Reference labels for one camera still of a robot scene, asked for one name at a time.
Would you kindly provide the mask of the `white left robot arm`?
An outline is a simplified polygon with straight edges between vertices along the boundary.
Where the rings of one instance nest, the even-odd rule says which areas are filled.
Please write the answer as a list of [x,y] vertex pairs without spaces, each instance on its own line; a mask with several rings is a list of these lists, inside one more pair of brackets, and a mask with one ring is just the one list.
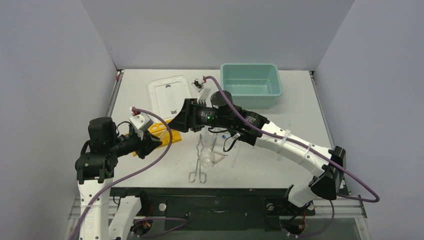
[[153,121],[144,113],[131,116],[128,134],[120,135],[111,117],[89,122],[89,140],[75,162],[80,194],[80,219],[73,237],[80,240],[125,240],[133,219],[149,209],[140,195],[123,196],[113,220],[109,220],[110,192],[118,158],[133,152],[140,158],[149,155],[162,142],[149,132]]

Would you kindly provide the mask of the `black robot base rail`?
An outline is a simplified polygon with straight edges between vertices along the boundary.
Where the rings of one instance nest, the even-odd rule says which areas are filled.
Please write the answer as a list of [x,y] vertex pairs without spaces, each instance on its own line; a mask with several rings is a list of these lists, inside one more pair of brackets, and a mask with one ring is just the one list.
[[165,217],[165,230],[187,220],[189,231],[279,231],[290,221],[316,214],[312,205],[302,209],[288,201],[286,188],[157,188],[113,187],[115,200],[136,196],[141,200],[137,217]]

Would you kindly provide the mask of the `blue funnel on stem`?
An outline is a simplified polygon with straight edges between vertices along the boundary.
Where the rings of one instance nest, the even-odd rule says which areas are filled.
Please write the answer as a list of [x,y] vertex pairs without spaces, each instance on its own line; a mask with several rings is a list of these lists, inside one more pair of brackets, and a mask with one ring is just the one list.
[[202,142],[205,148],[211,148],[215,139],[215,135],[208,129],[202,135]]

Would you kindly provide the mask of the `yellow test tube rack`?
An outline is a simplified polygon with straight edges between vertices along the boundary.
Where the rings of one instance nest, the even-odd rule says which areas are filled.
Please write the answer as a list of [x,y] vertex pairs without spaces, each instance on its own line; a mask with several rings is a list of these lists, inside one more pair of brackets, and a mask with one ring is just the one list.
[[[129,132],[130,132],[130,129],[133,129],[133,127],[132,127],[131,123],[129,122]],[[181,136],[179,135],[179,133],[177,131],[175,132],[176,136],[171,137],[168,130],[166,129],[166,126],[163,123],[153,123],[153,125],[146,132],[150,132],[152,135],[155,135],[155,136],[157,136],[161,139],[162,145],[157,147],[157,148],[165,147],[169,143],[179,142],[179,141],[182,140]],[[152,153],[154,150],[155,149],[146,149],[145,148],[146,156],[149,155],[150,153]]]

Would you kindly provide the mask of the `teal plastic bin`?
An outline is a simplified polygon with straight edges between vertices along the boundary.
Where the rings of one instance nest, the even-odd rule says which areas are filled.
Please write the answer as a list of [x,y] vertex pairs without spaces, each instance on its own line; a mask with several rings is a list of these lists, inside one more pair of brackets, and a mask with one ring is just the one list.
[[271,63],[224,63],[220,86],[244,109],[271,109],[283,94],[279,70]]

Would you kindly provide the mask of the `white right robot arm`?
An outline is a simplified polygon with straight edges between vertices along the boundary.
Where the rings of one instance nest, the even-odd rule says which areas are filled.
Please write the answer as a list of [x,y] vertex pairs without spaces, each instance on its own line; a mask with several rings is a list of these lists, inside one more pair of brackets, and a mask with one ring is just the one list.
[[340,146],[322,147],[291,134],[266,117],[234,105],[228,91],[215,92],[211,107],[196,98],[186,98],[169,127],[182,133],[198,132],[204,127],[220,128],[235,141],[263,148],[300,165],[312,174],[303,185],[292,185],[282,199],[283,209],[296,213],[316,198],[333,201],[342,184],[346,150]]

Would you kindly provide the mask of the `metal crucible tongs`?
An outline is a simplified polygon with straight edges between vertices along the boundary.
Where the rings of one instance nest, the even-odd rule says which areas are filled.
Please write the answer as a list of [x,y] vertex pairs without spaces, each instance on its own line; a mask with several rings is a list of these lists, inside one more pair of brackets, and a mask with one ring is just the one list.
[[207,182],[207,174],[202,171],[202,164],[201,164],[201,150],[203,149],[203,139],[202,135],[199,135],[198,142],[196,145],[196,166],[195,170],[191,171],[188,174],[188,182],[194,183],[196,180],[198,180],[201,184],[205,184]]

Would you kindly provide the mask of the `white plastic bin lid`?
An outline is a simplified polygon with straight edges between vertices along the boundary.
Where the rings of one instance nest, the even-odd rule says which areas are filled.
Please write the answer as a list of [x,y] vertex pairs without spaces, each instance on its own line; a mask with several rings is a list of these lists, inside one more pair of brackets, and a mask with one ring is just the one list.
[[184,100],[192,97],[188,81],[183,75],[150,82],[148,94],[152,112],[164,120],[174,118],[180,112]]

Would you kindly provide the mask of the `small glass beaker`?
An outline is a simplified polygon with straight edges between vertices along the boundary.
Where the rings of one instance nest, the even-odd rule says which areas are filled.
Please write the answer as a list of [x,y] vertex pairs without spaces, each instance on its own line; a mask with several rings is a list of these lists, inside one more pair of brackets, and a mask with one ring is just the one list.
[[204,150],[200,153],[200,163],[204,168],[212,167],[214,159],[214,153],[210,150]]

